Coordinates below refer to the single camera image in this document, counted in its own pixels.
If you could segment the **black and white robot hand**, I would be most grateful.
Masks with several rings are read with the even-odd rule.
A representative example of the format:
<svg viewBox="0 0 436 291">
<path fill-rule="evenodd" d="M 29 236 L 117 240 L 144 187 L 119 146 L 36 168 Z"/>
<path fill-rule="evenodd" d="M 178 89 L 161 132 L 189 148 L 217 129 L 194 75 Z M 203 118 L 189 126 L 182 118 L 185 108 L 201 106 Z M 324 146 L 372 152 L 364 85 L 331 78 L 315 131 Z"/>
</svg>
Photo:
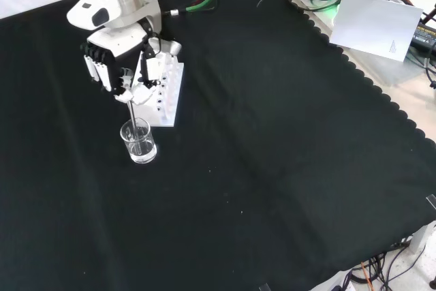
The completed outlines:
<svg viewBox="0 0 436 291">
<path fill-rule="evenodd" d="M 81 44 L 92 81 L 125 104 L 144 105 L 169 80 L 181 45 L 161 39 L 149 20 L 128 27 L 105 27 Z"/>
</svg>

